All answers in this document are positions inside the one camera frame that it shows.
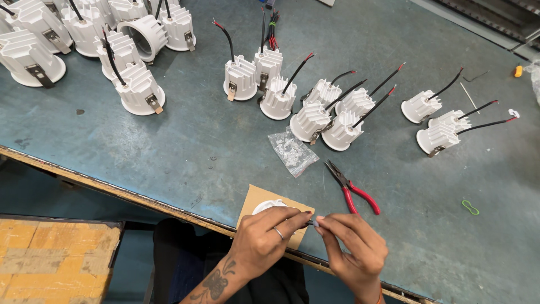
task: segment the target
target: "plastic bag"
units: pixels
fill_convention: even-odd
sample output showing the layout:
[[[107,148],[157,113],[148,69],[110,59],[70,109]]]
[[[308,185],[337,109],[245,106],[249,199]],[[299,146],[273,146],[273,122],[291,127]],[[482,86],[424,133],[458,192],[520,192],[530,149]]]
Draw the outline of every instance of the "plastic bag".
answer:
[[[536,101],[540,104],[540,56],[535,56],[532,63],[523,70],[531,73],[532,90],[535,92]]]
[[[307,166],[319,160],[317,154],[294,136],[290,127],[287,127],[284,133],[270,134],[268,139],[294,178],[300,176]]]

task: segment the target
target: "blue-gray workbench surface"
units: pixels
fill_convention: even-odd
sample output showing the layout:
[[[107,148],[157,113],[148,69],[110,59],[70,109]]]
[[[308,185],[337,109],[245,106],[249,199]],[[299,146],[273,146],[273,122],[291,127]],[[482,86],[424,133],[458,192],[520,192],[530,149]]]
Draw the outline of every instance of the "blue-gray workbench surface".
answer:
[[[341,87],[366,77],[365,87],[373,90],[407,62],[376,95],[398,84],[365,120],[364,134],[341,153],[319,140],[310,148],[321,160],[295,179],[267,137],[284,131],[288,119],[264,116],[255,101],[260,93],[230,102],[222,89],[230,52],[212,17],[231,34],[235,53],[252,58],[260,44],[261,3],[182,5],[193,15],[196,50],[164,48],[148,67],[167,95],[162,114],[128,113],[100,62],[72,52],[60,55],[67,73],[50,90],[24,87],[0,67],[0,144],[229,226],[236,226],[249,183],[312,206],[318,215],[347,213],[322,162],[329,158],[382,210],[375,216],[353,195],[360,214],[388,242],[381,280],[441,303],[538,301],[540,110],[529,74],[511,75],[521,58],[405,0],[338,0],[333,8],[315,0],[278,1],[282,75],[316,54],[294,81],[297,98],[320,78],[349,69],[358,74],[339,80]],[[509,118],[509,108],[521,118],[465,133],[460,144],[427,158],[415,140],[425,125],[407,121],[400,104],[421,90],[441,89],[460,66],[469,78],[490,71],[472,83],[459,79],[477,106],[500,100],[471,115],[473,125]],[[441,99],[434,116],[472,109],[459,83]],[[85,113],[76,115],[77,109]],[[480,214],[471,215],[462,200]],[[311,228],[300,250],[327,258]]]

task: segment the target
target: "tattoo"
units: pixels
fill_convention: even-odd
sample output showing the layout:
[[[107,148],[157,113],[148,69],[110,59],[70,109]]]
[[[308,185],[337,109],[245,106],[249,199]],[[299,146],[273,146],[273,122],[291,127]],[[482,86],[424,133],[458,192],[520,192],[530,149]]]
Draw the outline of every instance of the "tattoo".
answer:
[[[228,256],[227,260],[225,260],[222,270],[220,271],[219,269],[216,269],[208,276],[208,278],[204,282],[202,282],[202,286],[206,287],[206,289],[203,290],[203,292],[201,292],[200,294],[191,295],[190,300],[199,300],[197,304],[201,304],[203,302],[203,299],[208,299],[209,293],[212,300],[215,301],[219,299],[219,297],[223,293],[223,290],[229,284],[229,281],[221,276],[225,276],[228,273],[236,274],[233,270],[231,270],[231,268],[236,265],[236,262],[234,260],[230,261],[230,259],[231,257]]]

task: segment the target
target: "forearm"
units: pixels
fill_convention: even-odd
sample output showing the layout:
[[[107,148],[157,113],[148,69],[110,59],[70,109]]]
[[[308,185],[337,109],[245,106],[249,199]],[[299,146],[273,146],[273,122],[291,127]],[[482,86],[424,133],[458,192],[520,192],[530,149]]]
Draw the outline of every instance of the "forearm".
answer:
[[[354,290],[356,298],[355,304],[385,304],[384,298],[381,295],[381,281],[379,277],[373,282],[362,285],[358,290]]]
[[[237,274],[236,268],[234,258],[226,255],[180,304],[224,303],[249,282],[242,275]]]

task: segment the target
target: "wooden table edge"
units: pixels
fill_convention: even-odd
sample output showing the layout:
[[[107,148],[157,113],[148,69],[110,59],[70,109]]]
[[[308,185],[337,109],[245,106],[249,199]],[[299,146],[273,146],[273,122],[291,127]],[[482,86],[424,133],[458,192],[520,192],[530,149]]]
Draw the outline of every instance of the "wooden table edge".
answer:
[[[137,205],[143,206],[148,209],[152,209],[173,217],[176,217],[178,219],[181,219],[183,221],[193,223],[202,227],[205,227],[207,229],[210,229],[212,231],[227,235],[229,237],[234,237],[236,229],[231,226],[227,226],[224,224],[221,224],[219,222],[213,221],[211,219],[207,219],[205,217],[196,215],[194,213],[185,211],[180,208],[176,208],[174,206],[171,206],[169,204],[165,204],[163,202],[154,200],[150,197],[140,195],[138,193],[129,191],[127,189],[115,186],[113,184],[95,179],[91,176],[70,170],[68,168],[64,168],[62,166],[59,166],[57,164],[51,163],[49,161],[42,160],[40,158],[31,156],[29,154],[8,148],[6,146],[0,145],[0,155],[3,155],[5,157],[11,158],[13,160],[28,164],[33,167],[37,167],[49,172],[52,172],[54,174],[57,174],[59,176],[62,176],[69,181],[73,181],[77,184],[81,184],[83,186],[86,186],[88,188],[92,188],[95,190],[98,190],[100,192],[106,193],[108,195],[112,195],[115,197],[118,197],[122,200],[128,201],[130,203],[135,203]],[[299,256],[299,252],[297,250],[288,250],[289,252],[285,252],[285,257],[302,263],[304,265],[311,266],[317,270],[326,272],[328,274],[335,275],[332,270],[330,270],[329,267],[322,265],[322,263],[316,263],[309,260],[306,260],[304,257]],[[325,262],[327,264],[327,261],[318,259],[316,257],[312,257],[314,260],[320,260],[322,262]],[[412,300],[410,298],[407,298],[401,294],[395,293],[393,291],[390,291],[388,289],[383,288],[382,293],[390,296],[392,298],[398,299],[400,301],[403,301],[407,304],[436,304],[433,303],[431,300],[426,299],[420,295],[413,294],[411,292],[408,292],[406,290],[401,290],[400,288],[387,285],[389,287],[392,287],[392,289],[403,291],[403,294],[408,294],[413,298],[418,298],[419,301]]]

